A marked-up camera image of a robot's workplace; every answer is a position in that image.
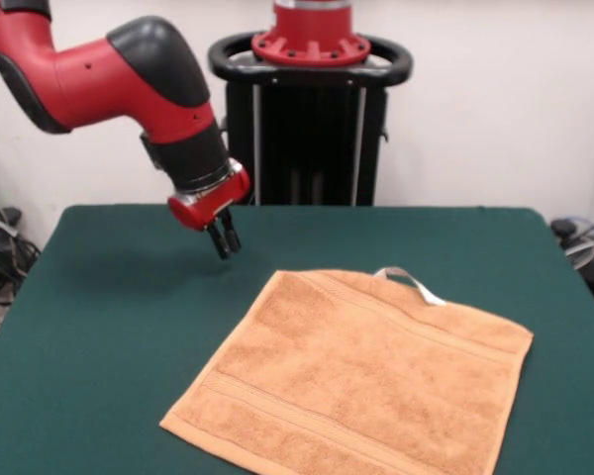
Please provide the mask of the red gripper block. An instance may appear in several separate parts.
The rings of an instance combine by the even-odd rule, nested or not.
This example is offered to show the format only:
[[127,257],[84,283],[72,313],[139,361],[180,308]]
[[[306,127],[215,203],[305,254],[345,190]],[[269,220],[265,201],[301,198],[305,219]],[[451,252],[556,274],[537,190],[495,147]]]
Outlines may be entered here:
[[[231,253],[238,253],[242,248],[231,211],[227,208],[240,201],[249,188],[247,171],[238,161],[230,158],[229,173],[217,185],[193,194],[175,192],[168,198],[167,205],[184,227],[199,232],[207,228],[219,257],[226,260]],[[220,213],[225,236],[213,223]]]

